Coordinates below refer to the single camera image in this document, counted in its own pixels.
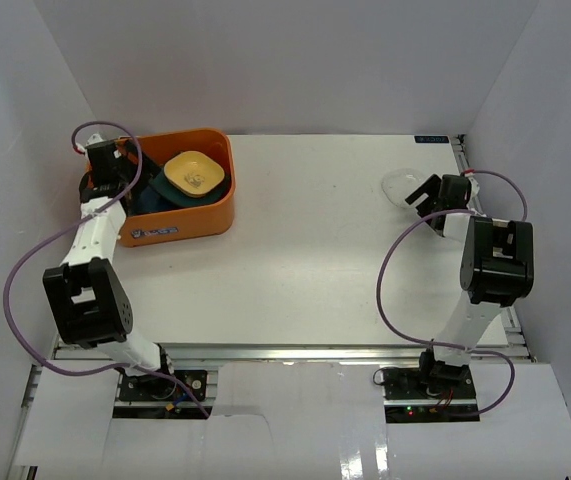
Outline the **teal square plate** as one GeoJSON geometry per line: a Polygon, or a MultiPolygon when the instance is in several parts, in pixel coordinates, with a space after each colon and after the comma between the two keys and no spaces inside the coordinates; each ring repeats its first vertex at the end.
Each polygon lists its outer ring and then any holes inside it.
{"type": "Polygon", "coordinates": [[[176,208],[195,208],[217,203],[229,191],[231,177],[226,175],[223,181],[202,197],[190,197],[171,184],[164,173],[157,175],[149,186],[167,202],[176,208]]]}

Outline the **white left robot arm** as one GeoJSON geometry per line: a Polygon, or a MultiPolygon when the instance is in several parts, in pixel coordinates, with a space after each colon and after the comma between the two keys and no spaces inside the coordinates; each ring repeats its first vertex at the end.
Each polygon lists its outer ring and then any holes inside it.
{"type": "Polygon", "coordinates": [[[130,300],[112,265],[130,196],[119,194],[135,178],[137,165],[127,159],[136,147],[94,134],[85,146],[90,169],[79,185],[80,213],[88,220],[77,227],[69,252],[43,274],[43,286],[61,340],[98,350],[139,377],[153,398],[164,399],[176,387],[176,374],[163,347],[134,327],[130,300]]]}

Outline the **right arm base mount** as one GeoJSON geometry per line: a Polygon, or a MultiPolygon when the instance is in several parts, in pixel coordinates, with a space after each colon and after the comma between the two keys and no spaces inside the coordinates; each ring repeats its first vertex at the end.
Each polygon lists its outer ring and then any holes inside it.
{"type": "Polygon", "coordinates": [[[470,374],[458,384],[428,384],[417,368],[383,367],[374,371],[372,382],[382,390],[388,425],[480,421],[470,374]]]}

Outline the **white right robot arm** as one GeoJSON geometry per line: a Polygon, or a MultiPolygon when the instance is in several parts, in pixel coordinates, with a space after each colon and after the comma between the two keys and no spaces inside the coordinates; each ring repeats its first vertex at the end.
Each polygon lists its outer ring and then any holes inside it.
{"type": "Polygon", "coordinates": [[[503,310],[534,284],[534,228],[526,220],[501,220],[460,213],[472,197],[470,175],[436,174],[410,193],[416,208],[443,238],[462,243],[461,295],[448,322],[420,356],[416,384],[437,399],[469,375],[471,351],[503,310]]]}

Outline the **dark blue leaf plate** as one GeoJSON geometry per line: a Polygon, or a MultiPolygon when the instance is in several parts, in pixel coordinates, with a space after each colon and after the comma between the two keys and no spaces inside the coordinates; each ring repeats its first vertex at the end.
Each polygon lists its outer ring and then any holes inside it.
{"type": "Polygon", "coordinates": [[[147,186],[134,198],[129,206],[129,216],[139,216],[171,211],[174,205],[158,194],[151,186],[147,186]]]}

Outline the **clear glass plate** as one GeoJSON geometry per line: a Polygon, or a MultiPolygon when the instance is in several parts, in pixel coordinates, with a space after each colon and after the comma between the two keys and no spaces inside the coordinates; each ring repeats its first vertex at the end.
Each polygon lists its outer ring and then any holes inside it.
{"type": "Polygon", "coordinates": [[[395,206],[409,208],[406,198],[416,191],[427,176],[416,169],[401,168],[390,171],[383,176],[381,188],[387,199],[395,206]]]}

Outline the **yellow square bowl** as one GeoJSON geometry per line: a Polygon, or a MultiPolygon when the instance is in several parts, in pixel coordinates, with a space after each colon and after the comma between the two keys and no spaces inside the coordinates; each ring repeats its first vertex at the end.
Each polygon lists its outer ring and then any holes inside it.
{"type": "Polygon", "coordinates": [[[163,167],[171,185],[192,198],[204,197],[225,179],[225,171],[212,158],[199,151],[182,152],[163,167]]]}

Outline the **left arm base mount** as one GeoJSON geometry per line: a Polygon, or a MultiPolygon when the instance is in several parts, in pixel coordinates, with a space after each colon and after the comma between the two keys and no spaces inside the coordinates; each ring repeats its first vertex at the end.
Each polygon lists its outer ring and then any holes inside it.
{"type": "MultiPolygon", "coordinates": [[[[206,399],[208,373],[206,370],[176,370],[174,376],[182,382],[199,401],[206,399]]],[[[174,402],[191,397],[176,383],[154,376],[127,376],[121,379],[117,399],[121,402],[174,402]]]]}

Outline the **orange plastic bin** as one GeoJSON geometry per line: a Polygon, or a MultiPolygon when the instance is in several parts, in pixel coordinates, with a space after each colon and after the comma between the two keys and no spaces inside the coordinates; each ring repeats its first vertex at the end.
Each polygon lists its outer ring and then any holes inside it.
{"type": "MultiPolygon", "coordinates": [[[[104,142],[116,142],[122,154],[138,167],[138,159],[143,159],[142,173],[132,190],[122,200],[126,220],[119,232],[119,243],[125,247],[139,247],[163,242],[192,239],[217,235],[227,231],[234,221],[235,173],[232,149],[229,138],[219,130],[200,128],[194,130],[162,133],[138,138],[137,145],[124,136],[104,142]],[[154,214],[129,216],[128,209],[134,198],[144,190],[174,156],[185,151],[199,151],[222,166],[225,176],[231,177],[228,193],[217,203],[195,207],[176,208],[154,214]]],[[[91,166],[79,186],[82,194],[88,196],[96,192],[90,180],[91,166]]]]}

